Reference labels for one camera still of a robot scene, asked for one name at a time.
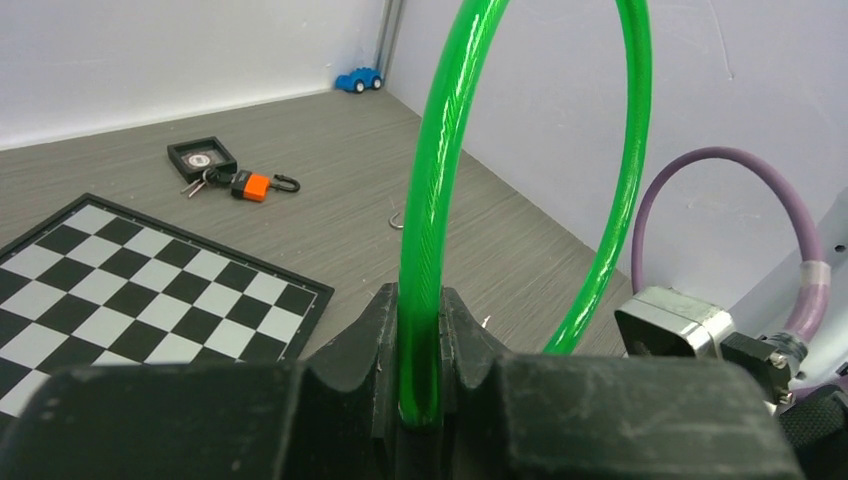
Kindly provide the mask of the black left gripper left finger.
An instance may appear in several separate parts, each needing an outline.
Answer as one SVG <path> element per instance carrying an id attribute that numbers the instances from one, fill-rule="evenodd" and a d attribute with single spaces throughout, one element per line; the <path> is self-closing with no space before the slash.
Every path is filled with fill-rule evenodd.
<path id="1" fill-rule="evenodd" d="M 305 360 L 64 370 L 1 442 L 5 479 L 388 479 L 397 288 Z"/>

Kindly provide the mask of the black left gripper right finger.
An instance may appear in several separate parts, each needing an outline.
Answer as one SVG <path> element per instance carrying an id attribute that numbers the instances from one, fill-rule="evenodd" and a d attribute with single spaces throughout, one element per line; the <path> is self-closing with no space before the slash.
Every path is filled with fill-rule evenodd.
<path id="1" fill-rule="evenodd" d="M 455 479 L 799 479 L 759 386 L 715 360 L 519 354 L 441 299 Z"/>

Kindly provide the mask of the green cable lock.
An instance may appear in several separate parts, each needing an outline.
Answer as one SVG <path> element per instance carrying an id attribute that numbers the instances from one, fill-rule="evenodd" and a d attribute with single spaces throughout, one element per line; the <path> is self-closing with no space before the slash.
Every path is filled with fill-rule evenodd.
<path id="1" fill-rule="evenodd" d="M 397 400 L 401 424 L 443 423 L 439 312 L 449 212 L 468 116 L 504 1 L 465 1 L 445 42 L 422 117 L 409 181 L 397 299 Z M 627 64 L 627 113 L 615 196 L 600 246 L 573 305 L 545 350 L 570 354 L 617 264 L 635 209 L 652 107 L 652 45 L 644 1 L 617 4 Z"/>

